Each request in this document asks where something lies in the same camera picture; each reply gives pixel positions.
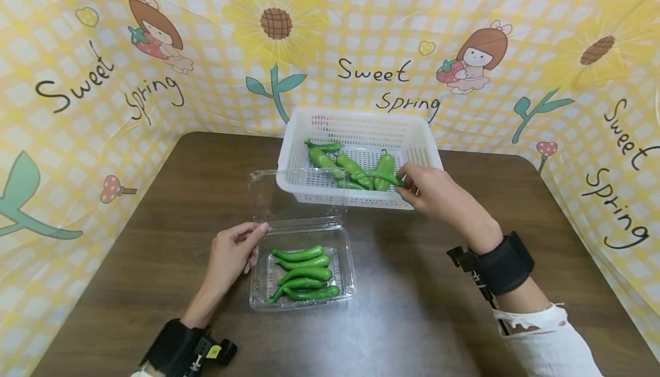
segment hand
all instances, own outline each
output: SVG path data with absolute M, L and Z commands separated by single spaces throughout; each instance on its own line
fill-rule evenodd
M 396 176 L 405 177 L 405 187 L 396 189 L 405 202 L 452 225 L 475 253 L 486 254 L 502 242 L 499 224 L 450 174 L 407 163 Z
M 257 262 L 257 245 L 268 232 L 268 224 L 244 222 L 221 231 L 213 238 L 206 277 L 192 299 L 181 322 L 188 328 L 203 328 L 220 299 L 241 273 L 248 273 Z

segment brown table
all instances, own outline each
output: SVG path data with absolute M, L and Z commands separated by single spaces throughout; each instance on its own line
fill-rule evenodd
M 281 139 L 183 137 L 34 376 L 121 376 L 181 316 L 218 230 L 250 217 L 247 174 L 277 168 Z M 536 170 L 516 156 L 440 152 L 447 171 L 534 255 L 534 278 L 591 346 L 606 376 L 660 368 Z M 519 376 L 490 307 L 445 252 L 452 229 L 416 212 L 351 208 L 357 294 L 347 303 L 256 313 L 241 278 L 213 335 L 239 351 L 222 376 Z

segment white sleeve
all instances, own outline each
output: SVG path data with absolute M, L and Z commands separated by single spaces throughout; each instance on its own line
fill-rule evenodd
M 565 309 L 552 304 L 544 311 L 509 313 L 494 309 L 495 318 L 531 330 L 504 335 L 507 346 L 532 377 L 603 377 L 580 334 L 568 322 Z

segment perforated basket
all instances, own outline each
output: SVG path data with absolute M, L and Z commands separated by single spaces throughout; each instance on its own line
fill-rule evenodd
M 314 168 L 305 139 L 312 139 L 315 143 L 341 142 L 340 152 L 356 160 L 365 170 L 375 169 L 382 150 L 394 156 L 395 169 L 407 162 L 442 169 L 429 125 L 420 117 L 321 108 L 295 109 L 286 126 L 278 170 Z M 337 189 L 337 182 L 327 174 L 285 175 L 278 176 L 278 186 L 294 194 L 299 202 L 335 204 L 344 200 L 344 190 Z M 412 209 L 392 186 L 386 192 L 347 190 L 346 202 L 357 207 Z

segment plastic green pepper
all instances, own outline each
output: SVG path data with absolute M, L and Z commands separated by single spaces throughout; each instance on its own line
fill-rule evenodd
M 323 254 L 320 257 L 316 257 L 308 261 L 300 261 L 300 262 L 289 262 L 276 258 L 275 264 L 279 264 L 279 266 L 286 269 L 286 271 L 291 271 L 292 269 L 304 268 L 304 267 L 327 267 L 328 265 L 330 265 L 330 257 Z
M 341 144 L 339 142 L 317 144 L 308 139 L 305 141 L 305 144 L 310 148 L 310 150 L 313 147 L 321 148 L 323 152 L 337 152 L 338 150 L 341 150 Z
M 318 290 L 323 287 L 323 282 L 312 280 L 311 278 L 295 278 L 287 281 L 285 285 L 279 286 L 277 291 L 266 300 L 268 304 L 274 304 L 285 293 L 285 287 L 290 290 Z
M 379 174 L 394 175 L 394 156 L 382 150 L 382 155 L 375 167 L 375 172 Z M 383 178 L 374 178 L 374 189 L 376 191 L 387 191 L 390 187 L 390 181 Z
M 370 176 L 373 176 L 374 178 L 381 178 L 383 180 L 386 180 L 387 182 L 390 182 L 394 186 L 405 186 L 405 183 L 403 180 L 400 178 L 397 178 L 395 175 L 392 174 L 382 174 L 377 171 L 365 171 L 365 172 L 358 172 L 357 174 L 352 174 L 353 179 L 360 179 L 360 178 L 368 178 Z
M 351 157 L 346 155 L 345 153 L 340 153 L 337 156 L 337 165 L 342 167 L 346 172 L 348 172 L 351 175 L 364 172 L 364 169 L 362 169 L 361 166 L 356 161 L 352 160 Z M 370 191 L 374 189 L 374 182 L 371 181 L 370 178 L 354 178 L 354 179 L 357 181 L 357 183 L 364 186 L 366 189 Z
M 320 147 L 313 147 L 308 152 L 309 159 L 312 160 L 312 163 L 315 164 L 318 168 L 330 168 L 336 169 L 336 172 L 333 172 L 333 176 L 337 179 L 344 178 L 344 171 L 337 164 L 330 159 L 325 152 L 321 150 Z
M 337 186 L 339 186 L 341 189 L 362 190 L 362 191 L 367 190 L 364 186 L 360 185 L 359 183 L 355 183 L 353 181 L 346 181 L 346 180 L 338 180 Z
M 288 298 L 296 301 L 325 300 L 339 295 L 339 287 L 331 285 L 320 290 L 313 291 L 295 291 L 283 287 Z
M 303 267 L 292 269 L 290 272 L 287 272 L 286 275 L 277 282 L 277 285 L 285 284 L 287 281 L 291 281 L 293 278 L 311 278 L 316 281 L 330 281 L 332 278 L 332 272 L 328 268 L 324 267 Z
M 289 262 L 308 261 L 313 258 L 322 256 L 323 247 L 320 245 L 316 245 L 311 248 L 308 248 L 307 250 L 297 251 L 297 252 L 286 252 L 275 248 L 272 254 L 283 261 L 289 261 Z

